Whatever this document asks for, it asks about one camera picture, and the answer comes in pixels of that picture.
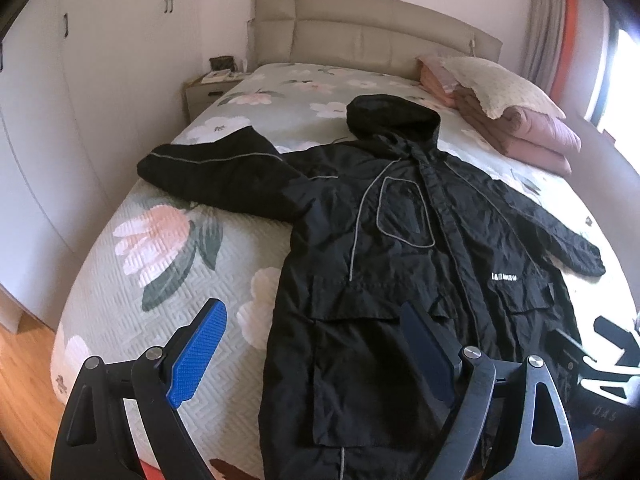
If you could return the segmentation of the black hooded jacket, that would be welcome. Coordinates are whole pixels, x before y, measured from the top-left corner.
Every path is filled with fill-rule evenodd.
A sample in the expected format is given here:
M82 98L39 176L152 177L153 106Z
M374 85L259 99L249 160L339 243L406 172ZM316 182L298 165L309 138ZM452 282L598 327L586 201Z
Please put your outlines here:
M599 249L437 146L439 114L398 96L348 104L349 142L280 153L252 128L164 144L138 173L202 205L289 223L258 424L269 479L413 479L439 432L400 328L404 304L460 344L520 362L574 334L562 277Z

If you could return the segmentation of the floral quilted bedspread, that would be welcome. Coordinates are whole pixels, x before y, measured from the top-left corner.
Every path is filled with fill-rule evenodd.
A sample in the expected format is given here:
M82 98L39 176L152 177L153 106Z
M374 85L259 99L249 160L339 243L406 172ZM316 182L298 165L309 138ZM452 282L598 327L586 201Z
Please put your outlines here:
M597 358L618 357L597 335L605 316L634 324L637 311L615 252L568 183L494 150L455 110L415 82L314 64L269 64L212 104L178 136L213 142L246 126L282 152L349 138L347 104L360 94L393 94L437 110L438 145L503 180L600 249L597 281L565 271L582 343ZM67 299L51 358L52 388L66 401L89 356L128 361L168 341L209 298L227 308L224 338L192 400L186 429L219 479L260 477L258 408L262 369L291 229L283 223L177 200L137 183L91 248Z

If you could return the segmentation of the folded pink duvet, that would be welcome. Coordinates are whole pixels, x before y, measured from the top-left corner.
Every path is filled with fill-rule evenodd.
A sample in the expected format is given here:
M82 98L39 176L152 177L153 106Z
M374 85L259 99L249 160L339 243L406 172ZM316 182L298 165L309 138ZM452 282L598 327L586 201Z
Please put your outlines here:
M454 102L460 115L500 154L542 170L568 177L568 156L578 154L582 140L571 128L526 107L508 107L498 119L489 118L475 93L459 86Z

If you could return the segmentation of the cream lace pillow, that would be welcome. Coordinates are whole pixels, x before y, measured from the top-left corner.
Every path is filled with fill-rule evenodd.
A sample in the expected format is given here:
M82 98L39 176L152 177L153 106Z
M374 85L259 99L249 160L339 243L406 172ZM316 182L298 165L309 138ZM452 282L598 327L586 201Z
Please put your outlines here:
M490 119L520 106L550 117L565 119L565 113L548 94L529 80L512 73L502 65L472 56L445 58L442 67L464 88L471 89L480 107Z

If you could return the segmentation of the beige nightstand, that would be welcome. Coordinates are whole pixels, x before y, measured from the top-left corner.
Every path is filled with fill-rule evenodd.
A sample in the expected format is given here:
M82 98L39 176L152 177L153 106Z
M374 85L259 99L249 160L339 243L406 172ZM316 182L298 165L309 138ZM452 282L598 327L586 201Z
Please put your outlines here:
M184 102L186 102L186 114L188 114L189 122L194 122L207 107L211 106L247 77L248 73L238 73L232 78L227 78L223 81L205 82L204 76L201 76L186 84L183 96Z

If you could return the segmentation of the folded salmon blanket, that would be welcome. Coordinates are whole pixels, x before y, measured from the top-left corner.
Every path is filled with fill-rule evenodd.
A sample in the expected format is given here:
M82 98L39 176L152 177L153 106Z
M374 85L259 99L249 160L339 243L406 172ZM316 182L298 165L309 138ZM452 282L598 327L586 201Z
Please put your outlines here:
M444 60L438 55L421 55L416 58L420 63L420 86L442 105L455 108L454 90L458 86L457 79L444 66Z

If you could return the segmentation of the books on nightstand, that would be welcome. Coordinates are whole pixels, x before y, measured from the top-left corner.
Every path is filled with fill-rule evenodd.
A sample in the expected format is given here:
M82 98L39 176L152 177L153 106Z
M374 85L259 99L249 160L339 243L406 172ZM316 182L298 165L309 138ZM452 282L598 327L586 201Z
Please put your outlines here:
M242 77L242 73L235 72L234 70L212 70L202 77L201 83L220 84L221 82L230 82Z

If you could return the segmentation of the grey orange curtain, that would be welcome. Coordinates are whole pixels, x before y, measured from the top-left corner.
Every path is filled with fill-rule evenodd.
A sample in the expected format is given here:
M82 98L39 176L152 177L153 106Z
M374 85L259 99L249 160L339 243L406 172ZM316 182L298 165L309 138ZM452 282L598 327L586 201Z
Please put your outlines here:
M522 75L559 102L577 36L578 0L530 0Z

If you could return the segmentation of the small dark clock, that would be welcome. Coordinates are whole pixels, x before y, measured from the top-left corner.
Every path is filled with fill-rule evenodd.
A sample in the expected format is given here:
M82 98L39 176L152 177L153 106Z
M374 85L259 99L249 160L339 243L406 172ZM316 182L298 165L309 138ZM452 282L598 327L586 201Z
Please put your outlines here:
M220 72L221 70L230 70L230 72L234 72L236 69L233 55L214 56L209 59L209 66L212 72Z

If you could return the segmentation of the white wardrobe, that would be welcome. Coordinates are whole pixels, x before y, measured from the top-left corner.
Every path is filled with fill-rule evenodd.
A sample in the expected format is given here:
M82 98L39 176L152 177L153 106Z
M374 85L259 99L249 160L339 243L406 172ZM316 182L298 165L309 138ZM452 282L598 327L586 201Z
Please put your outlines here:
M1 288L41 323L201 67L198 0L1 0Z

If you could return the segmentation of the beige padded headboard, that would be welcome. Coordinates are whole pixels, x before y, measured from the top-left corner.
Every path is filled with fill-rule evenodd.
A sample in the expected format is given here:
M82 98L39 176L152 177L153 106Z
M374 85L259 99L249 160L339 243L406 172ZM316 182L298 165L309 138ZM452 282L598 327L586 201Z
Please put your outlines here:
M502 49L487 32L400 0L254 0L250 40L255 66L319 64L413 80L421 55L497 62Z

